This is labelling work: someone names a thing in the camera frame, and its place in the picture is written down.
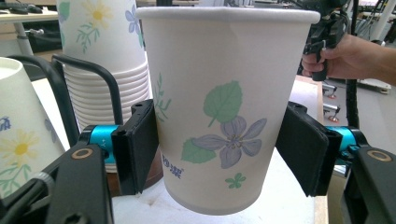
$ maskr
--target yellow flower print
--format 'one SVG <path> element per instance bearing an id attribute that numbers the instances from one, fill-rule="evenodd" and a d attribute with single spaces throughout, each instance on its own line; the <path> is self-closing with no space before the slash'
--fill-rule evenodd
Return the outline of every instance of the yellow flower print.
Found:
<path id="1" fill-rule="evenodd" d="M 23 130 L 17 130 L 15 139 L 1 139 L 0 153 L 2 159 L 7 161 L 7 165 L 17 163 L 18 167 L 27 163 L 27 159 L 35 159 L 37 151 L 32 147 L 39 142 L 39 137 L 35 132 L 26 133 Z"/>
<path id="2" fill-rule="evenodd" d="M 93 28 L 97 28 L 98 24 L 105 29 L 108 27 L 106 19 L 113 18 L 110 7 L 105 6 L 101 0 L 98 0 L 96 5 L 90 0 L 87 0 L 82 3 L 82 6 L 87 10 L 86 15 L 89 18 L 89 22 L 92 23 Z"/>

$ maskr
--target green leaf print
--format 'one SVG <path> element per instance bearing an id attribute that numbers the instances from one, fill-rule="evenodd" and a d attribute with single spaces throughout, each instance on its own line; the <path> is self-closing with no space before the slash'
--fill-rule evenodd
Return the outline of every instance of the green leaf print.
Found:
<path id="1" fill-rule="evenodd" d="M 18 177 L 23 175 L 24 182 L 29 179 L 29 174 L 32 172 L 32 169 L 29 165 L 23 164 L 21 167 L 15 162 L 11 164 L 11 167 L 7 168 L 3 172 L 0 173 L 0 187 L 4 192 L 0 197 L 7 197 L 16 189 L 21 187 L 21 184 L 18 183 Z"/>
<path id="2" fill-rule="evenodd" d="M 215 120 L 220 123 L 228 122 L 236 117 L 242 104 L 242 90 L 239 82 L 217 86 L 205 98 L 204 112 L 213 118 L 209 127 Z"/>
<path id="3" fill-rule="evenodd" d="M 216 157 L 216 152 L 195 146 L 191 139 L 187 140 L 183 145 L 181 159 L 192 163 L 202 163 L 210 161 Z"/>
<path id="4" fill-rule="evenodd" d="M 168 117 L 165 112 L 168 109 L 168 106 L 171 104 L 172 99 L 168 99 L 168 101 L 164 104 L 163 100 L 163 76 L 160 73 L 160 76 L 157 81 L 157 87 L 154 87 L 154 107 L 156 108 L 156 116 L 159 121 L 164 122 Z"/>
<path id="5" fill-rule="evenodd" d="M 139 38 L 140 47 L 143 47 L 143 35 L 142 35 L 142 33 L 137 34 L 137 36 Z"/>
<path id="6" fill-rule="evenodd" d="M 67 21 L 70 15 L 70 2 L 62 2 L 59 4 L 59 15 L 64 21 Z"/>

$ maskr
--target white paper cup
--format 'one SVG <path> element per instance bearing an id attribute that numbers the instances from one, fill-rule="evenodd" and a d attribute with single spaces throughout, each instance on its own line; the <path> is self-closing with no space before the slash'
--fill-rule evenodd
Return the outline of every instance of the white paper cup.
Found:
<path id="1" fill-rule="evenodd" d="M 74 106 L 75 110 L 79 111 L 81 115 L 89 115 L 91 118 L 101 118 L 101 117 L 111 117 L 113 119 L 113 110 L 92 110 L 92 109 L 87 109 L 84 107 L 80 107 L 78 105 Z M 131 107 L 123 107 L 122 109 L 122 114 L 127 114 L 131 112 Z"/>
<path id="2" fill-rule="evenodd" d="M 91 124 L 103 124 L 102 122 L 111 122 L 114 123 L 113 115 L 109 116 L 91 116 L 86 114 L 79 114 L 80 119 L 83 119 L 87 123 Z"/>
<path id="3" fill-rule="evenodd" d="M 136 81 L 141 80 L 142 78 L 146 77 L 148 75 L 149 70 L 146 69 L 142 73 L 135 74 L 130 77 L 124 77 L 124 78 L 115 78 L 117 80 L 117 83 L 119 84 L 131 84 Z M 94 87 L 103 87 L 106 86 L 106 82 L 103 80 L 102 77 L 99 75 L 96 75 L 96 79 L 87 79 L 83 76 L 77 77 L 77 76 L 70 76 L 71 73 L 65 73 L 65 77 L 67 80 L 72 80 L 76 84 L 80 83 L 82 86 L 94 86 Z"/>
<path id="4" fill-rule="evenodd" d="M 0 58 L 0 198 L 64 153 L 22 63 Z"/>
<path id="5" fill-rule="evenodd" d="M 90 92 L 90 93 L 103 93 L 109 92 L 107 84 L 103 82 L 92 83 L 91 81 L 86 80 L 77 80 L 71 77 L 66 77 L 66 83 L 68 87 L 73 88 L 74 90 Z M 119 91 L 128 91 L 135 87 L 144 85 L 149 79 L 149 74 L 145 74 L 139 80 L 133 81 L 130 83 L 117 83 L 119 86 Z"/>
<path id="6" fill-rule="evenodd" d="M 102 65 L 110 72 L 146 61 L 143 37 L 134 17 L 135 0 L 57 0 L 64 54 Z"/>
<path id="7" fill-rule="evenodd" d="M 149 97 L 149 91 L 143 92 L 140 97 L 133 99 L 132 101 L 122 102 L 122 107 L 132 106 L 134 103 L 148 99 L 148 97 Z M 78 99 L 73 99 L 73 98 L 72 98 L 72 103 L 73 103 L 73 105 L 79 105 L 84 108 L 88 108 L 88 109 L 92 109 L 92 110 L 112 109 L 112 105 L 110 105 L 110 104 L 88 105 L 87 103 L 80 102 Z"/>
<path id="8" fill-rule="evenodd" d="M 308 30 L 319 14 L 142 7 L 137 16 L 169 194 L 209 215 L 247 208 L 262 191 Z"/>
<path id="9" fill-rule="evenodd" d="M 90 118 L 84 117 L 84 115 L 76 114 L 76 117 L 78 120 L 78 126 L 82 129 L 84 129 L 88 125 L 102 125 L 102 124 L 114 124 L 115 123 L 113 116 L 102 117 L 100 119 L 91 117 L 91 119 L 90 119 Z"/>
<path id="10" fill-rule="evenodd" d="M 125 71 L 121 71 L 121 72 L 111 72 L 111 75 L 113 75 L 115 78 L 126 78 L 126 77 L 133 77 L 135 75 L 141 74 L 144 71 L 146 71 L 148 69 L 149 65 L 147 60 L 138 65 L 137 67 L 133 68 L 133 69 L 128 69 Z M 64 71 L 66 72 L 66 74 L 73 76 L 73 77 L 82 77 L 85 79 L 98 79 L 100 78 L 97 74 L 95 73 L 91 73 L 91 72 L 87 72 L 85 70 L 81 70 L 81 69 L 77 69 L 75 67 L 71 67 L 71 66 L 64 66 Z"/>
<path id="11" fill-rule="evenodd" d="M 149 86 L 145 87 L 143 90 L 141 90 L 137 93 L 127 95 L 127 96 L 120 98 L 121 106 L 122 106 L 123 102 L 131 102 L 132 100 L 137 99 L 140 96 L 144 95 L 148 91 L 149 91 Z M 103 97 L 103 99 L 100 99 L 100 98 L 93 99 L 93 98 L 87 98 L 86 95 L 76 94 L 72 91 L 70 91 L 69 94 L 72 99 L 77 99 L 86 105 L 111 105 L 111 99 L 109 96 Z"/>
<path id="12" fill-rule="evenodd" d="M 142 83 L 142 85 L 137 86 L 135 88 L 131 88 L 127 91 L 120 91 L 120 98 L 123 99 L 124 97 L 129 97 L 132 96 L 136 93 L 141 92 L 142 90 L 145 90 L 149 87 L 149 79 L 146 78 L 146 81 Z M 75 90 L 73 87 L 69 86 L 69 91 L 74 93 L 77 96 L 83 97 L 87 100 L 94 99 L 94 100 L 101 100 L 105 98 L 110 98 L 110 92 L 109 90 L 102 92 L 102 93 L 89 93 L 85 91 L 78 91 Z"/>

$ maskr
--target white table surface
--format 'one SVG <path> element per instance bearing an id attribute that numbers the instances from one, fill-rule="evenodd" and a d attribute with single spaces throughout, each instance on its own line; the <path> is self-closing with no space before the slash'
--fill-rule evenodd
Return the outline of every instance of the white table surface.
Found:
<path id="1" fill-rule="evenodd" d="M 1 23 L 29 22 L 29 21 L 57 21 L 58 12 L 43 10 L 42 14 L 29 13 L 27 15 L 19 14 L 0 14 Z"/>
<path id="2" fill-rule="evenodd" d="M 59 112 L 54 109 L 55 99 L 46 79 L 33 83 L 49 118 L 68 148 L 67 138 Z M 318 85 L 296 80 L 290 100 L 308 107 L 308 114 L 318 118 Z M 315 198 L 305 197 L 289 167 L 274 151 L 259 199 L 242 212 L 228 216 L 206 216 L 194 213 L 176 203 L 167 193 L 163 180 L 137 196 L 113 198 L 114 221 L 129 223 L 319 223 Z"/>

